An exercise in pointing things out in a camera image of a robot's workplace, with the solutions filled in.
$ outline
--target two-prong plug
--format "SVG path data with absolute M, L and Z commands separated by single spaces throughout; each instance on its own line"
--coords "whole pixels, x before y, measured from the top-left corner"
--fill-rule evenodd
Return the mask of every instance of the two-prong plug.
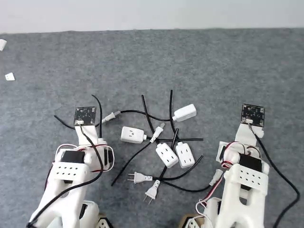
M 134 172 L 133 174 L 128 173 L 128 175 L 134 176 L 134 179 L 128 179 L 128 181 L 134 181 L 134 184 L 141 183 L 141 182 L 144 182 L 144 181 L 152 181 L 153 180 L 152 176 L 146 176 L 146 175 L 143 175 L 140 172 Z
M 158 186 L 160 185 L 160 183 L 161 182 L 159 180 L 156 180 L 154 182 L 153 186 L 145 192 L 146 197 L 143 199 L 143 201 L 145 201 L 147 196 L 149 196 L 151 198 L 149 201 L 149 204 L 150 204 L 152 202 L 152 200 L 154 200 L 156 198 L 157 189 L 158 189 Z

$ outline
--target white plastic block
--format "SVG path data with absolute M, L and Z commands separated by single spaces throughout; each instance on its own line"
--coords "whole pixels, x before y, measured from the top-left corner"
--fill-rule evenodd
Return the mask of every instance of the white plastic block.
M 194 104 L 190 104 L 180 108 L 174 112 L 173 120 L 180 122 L 196 116 L 196 108 Z
M 127 143 L 142 143 L 146 139 L 143 130 L 126 126 L 123 127 L 120 136 L 120 140 Z
M 175 147 L 175 151 L 182 168 L 187 168 L 195 163 L 192 151 L 187 143 L 179 142 Z
M 15 81 L 15 77 L 14 77 L 14 74 L 11 72 L 11 73 L 8 73 L 7 75 L 5 75 L 5 79 L 7 81 Z
M 89 172 L 89 166 L 86 164 L 55 162 L 50 173 L 50 178 L 69 181 L 85 181 Z
M 176 154 L 166 143 L 158 144 L 156 152 L 168 168 L 171 168 L 173 165 L 179 162 L 179 159 Z
M 0 39 L 0 51 L 3 51 L 7 41 L 4 39 Z

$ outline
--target white outlet adapter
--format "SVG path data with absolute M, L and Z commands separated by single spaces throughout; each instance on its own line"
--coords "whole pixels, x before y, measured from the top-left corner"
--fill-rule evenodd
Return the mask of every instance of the white outlet adapter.
M 172 119 L 174 121 L 180 122 L 180 121 L 187 120 L 194 116 L 196 116 L 196 108 L 195 108 L 194 104 L 190 104 L 190 105 L 187 105 L 183 108 L 176 110 L 174 112 L 174 116 L 172 117 Z
M 179 162 L 178 157 L 173 152 L 173 150 L 166 143 L 158 144 L 156 148 L 158 156 L 161 158 L 162 162 L 171 168 L 173 165 Z
M 187 168 L 194 165 L 195 160 L 192 151 L 187 143 L 178 142 L 175 147 L 175 151 L 180 160 L 180 166 L 182 168 Z
M 121 141 L 127 143 L 142 143 L 146 139 L 147 135 L 144 134 L 143 130 L 126 126 L 123 127 L 120 137 Z

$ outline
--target outlet adapter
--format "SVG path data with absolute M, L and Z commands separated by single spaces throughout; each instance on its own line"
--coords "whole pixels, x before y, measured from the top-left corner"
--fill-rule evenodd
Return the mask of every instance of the outlet adapter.
M 123 127 L 120 137 L 121 141 L 127 143 L 142 143 L 146 139 L 147 135 L 144 134 L 143 130 L 126 126 Z

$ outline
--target cable connector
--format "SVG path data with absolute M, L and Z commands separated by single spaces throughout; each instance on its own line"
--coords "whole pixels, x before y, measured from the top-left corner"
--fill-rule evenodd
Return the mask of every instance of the cable connector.
M 145 201 L 147 196 L 149 196 L 151 198 L 151 200 L 149 201 L 149 204 L 150 204 L 152 202 L 152 200 L 154 200 L 156 198 L 157 189 L 158 189 L 158 186 L 160 185 L 160 183 L 161 182 L 159 180 L 156 180 L 154 182 L 153 186 L 145 192 L 146 197 L 143 199 L 143 201 Z
M 160 134 L 163 132 L 164 126 L 165 126 L 165 123 L 161 123 L 161 125 L 155 129 L 155 132 L 150 140 L 151 143 L 153 143 L 158 138 L 158 136 L 160 136 Z
M 172 117 L 172 119 L 174 121 L 180 122 L 180 121 L 187 120 L 194 116 L 196 116 L 196 108 L 195 108 L 194 104 L 190 104 L 190 105 L 187 105 L 183 108 L 176 110 L 174 112 L 174 116 Z
M 215 174 L 213 175 L 212 180 L 210 181 L 209 185 L 213 186 L 216 182 L 218 182 L 218 180 L 222 177 L 223 175 L 223 171 L 222 170 L 215 170 Z
M 144 181 L 152 181 L 153 180 L 152 176 L 146 176 L 146 175 L 143 175 L 140 172 L 134 172 L 133 174 L 128 173 L 128 175 L 134 176 L 134 179 L 128 179 L 128 181 L 134 181 L 134 184 L 141 183 L 141 182 L 144 182 Z
M 105 122 L 108 122 L 108 121 L 114 119 L 118 114 L 120 114 L 120 111 L 107 115 L 104 119 L 102 119 L 101 123 L 103 124 Z

